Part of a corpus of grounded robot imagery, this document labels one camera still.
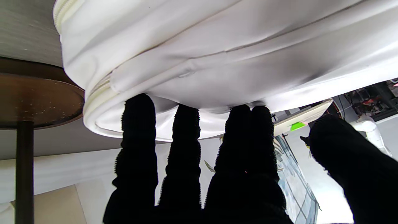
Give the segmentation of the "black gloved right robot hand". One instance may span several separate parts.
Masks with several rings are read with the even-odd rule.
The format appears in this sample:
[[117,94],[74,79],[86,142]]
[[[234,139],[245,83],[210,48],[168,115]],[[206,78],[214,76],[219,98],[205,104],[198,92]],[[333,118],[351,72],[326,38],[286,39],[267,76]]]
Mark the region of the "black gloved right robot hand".
[[[199,111],[179,105],[160,201],[155,153],[155,106],[146,94],[125,102],[115,190],[104,224],[291,224],[278,182],[274,125],[268,108],[231,108],[215,174],[201,207]],[[397,161],[349,123],[327,114],[308,137],[314,159],[343,189],[356,224],[397,223]]]

